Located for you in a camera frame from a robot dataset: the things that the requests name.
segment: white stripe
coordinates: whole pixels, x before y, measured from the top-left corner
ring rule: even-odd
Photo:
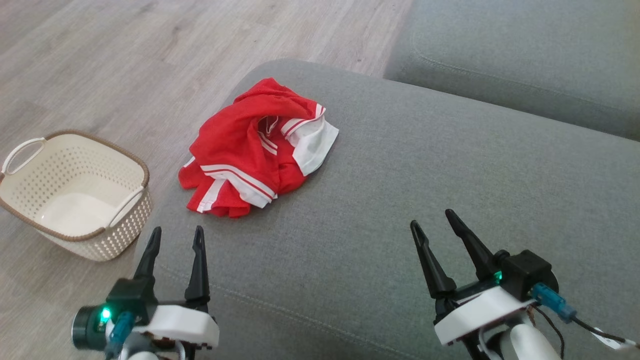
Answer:
[[[225,164],[217,164],[217,165],[202,165],[202,166],[200,166],[200,168],[204,172],[215,171],[215,170],[231,170],[231,171],[235,172],[236,174],[240,175],[242,178],[244,178],[244,180],[247,183],[255,185],[257,188],[259,188],[262,191],[268,193],[271,197],[276,195],[276,193],[273,190],[271,190],[268,186],[266,186],[261,181],[259,181],[258,179],[254,178],[253,176],[247,174],[246,172],[238,169],[237,167],[233,167],[231,165],[225,165]]]
[[[270,152],[271,154],[277,155],[278,152],[270,147],[266,142],[264,142],[262,139],[260,139],[260,143],[262,143],[262,147],[265,148],[265,150],[267,150],[268,152]]]
[[[260,192],[260,190],[252,187],[231,171],[221,170],[216,172],[209,172],[206,173],[206,175],[211,176],[214,179],[225,179],[229,181],[240,194],[240,199],[243,199],[251,205],[255,205],[259,208],[264,208],[266,204],[269,204],[271,202],[271,199],[269,199],[267,195],[264,195],[262,192]]]
[[[282,134],[284,135],[284,134],[286,134],[286,133],[289,131],[289,129],[290,129],[293,125],[297,124],[299,121],[302,121],[302,120],[304,120],[304,119],[299,119],[299,118],[289,119],[289,121],[287,121],[286,123],[284,123],[284,125],[282,126],[282,129],[281,129],[280,131],[281,131],[281,132],[282,132]]]
[[[192,156],[191,159],[189,159],[189,161],[187,161],[186,164],[184,164],[182,167],[188,167],[189,165],[191,165],[192,162],[194,162],[196,160],[195,156]]]
[[[258,131],[258,136],[263,142],[266,142],[268,145],[274,148],[274,150],[278,150],[278,146],[275,143],[273,143],[271,140],[269,140],[266,136],[264,136],[262,132]]]
[[[205,211],[211,210],[213,207],[213,203],[218,200],[218,194],[220,193],[220,188],[225,183],[224,179],[215,179],[213,184],[207,190],[207,193],[204,194],[202,200],[200,200],[200,204],[198,205],[197,211],[199,213],[203,213]]]
[[[324,115],[320,116],[319,118],[316,118],[316,119],[310,119],[310,120],[307,120],[307,121],[300,122],[297,126],[294,126],[293,129],[291,129],[291,132],[287,136],[291,136],[291,134],[295,133],[296,130],[298,130],[302,126],[304,126],[304,125],[306,125],[306,124],[308,124],[308,123],[310,123],[312,121],[316,121],[316,120],[322,120],[323,121],[324,120]]]
[[[295,119],[290,119],[289,121],[287,121],[283,126],[282,126],[282,134],[283,135],[287,135],[287,133],[289,135],[291,135],[291,133],[295,130],[297,130],[298,128],[300,128],[300,126],[306,124],[307,122],[310,121],[314,121],[314,120],[318,120],[320,119],[320,117],[322,117],[324,115],[324,111],[326,110],[326,108],[318,103],[316,103],[316,114],[314,115],[314,118],[312,119],[299,119],[299,118],[295,118]]]

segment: white plastic basket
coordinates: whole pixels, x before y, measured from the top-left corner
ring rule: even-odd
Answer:
[[[12,162],[40,144],[24,163]],[[139,158],[79,131],[28,140],[4,161],[0,205],[48,239],[95,261],[115,258],[151,214]]]

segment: gray sofa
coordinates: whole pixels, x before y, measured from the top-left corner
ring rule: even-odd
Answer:
[[[163,227],[156,294],[181,299],[204,226],[221,335],[200,359],[466,359],[435,336],[409,230],[417,219],[448,274],[471,282],[447,208],[493,251],[551,262],[585,321],[638,338],[640,142],[293,60],[257,67],[227,102],[266,77],[328,109],[340,135],[324,165],[239,220],[189,212],[176,178],[137,244],[136,261]],[[556,324],[566,359],[611,358],[586,331]]]
[[[640,140],[639,0],[414,0],[385,78]]]

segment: black wire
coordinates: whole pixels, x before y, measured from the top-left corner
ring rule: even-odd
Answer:
[[[612,340],[615,340],[615,341],[617,341],[617,342],[619,342],[619,343],[625,343],[625,342],[627,342],[627,339],[622,338],[622,337],[620,337],[620,336],[615,336],[615,335],[608,334],[608,333],[606,333],[606,332],[602,332],[602,331],[600,331],[600,330],[596,330],[594,327],[592,327],[592,326],[590,326],[590,325],[588,325],[588,324],[584,323],[582,320],[578,319],[578,318],[577,318],[577,317],[575,317],[575,316],[573,316],[573,317],[572,317],[572,320],[573,320],[576,324],[578,324],[578,325],[580,325],[581,327],[583,327],[583,328],[587,329],[587,331],[590,331],[590,332],[592,332],[592,333],[594,333],[594,334],[596,334],[596,335],[600,335],[600,336],[602,336],[603,338],[612,339]]]
[[[542,316],[544,316],[544,318],[547,320],[549,325],[551,325],[553,330],[556,331],[556,334],[558,334],[558,338],[560,338],[560,359],[564,359],[564,337],[562,336],[562,332],[560,332],[560,330],[556,327],[556,325],[551,320],[551,318],[547,314],[545,314],[544,311],[540,310],[537,306],[534,306],[533,308],[537,310]]]

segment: wooden floor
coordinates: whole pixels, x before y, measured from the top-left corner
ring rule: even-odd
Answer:
[[[158,198],[249,70],[297,58],[381,76],[409,5],[0,0],[0,160],[24,140],[80,129],[141,157]],[[129,275],[131,259],[132,248],[83,260],[0,209],[0,358],[102,359],[73,348],[71,321]]]

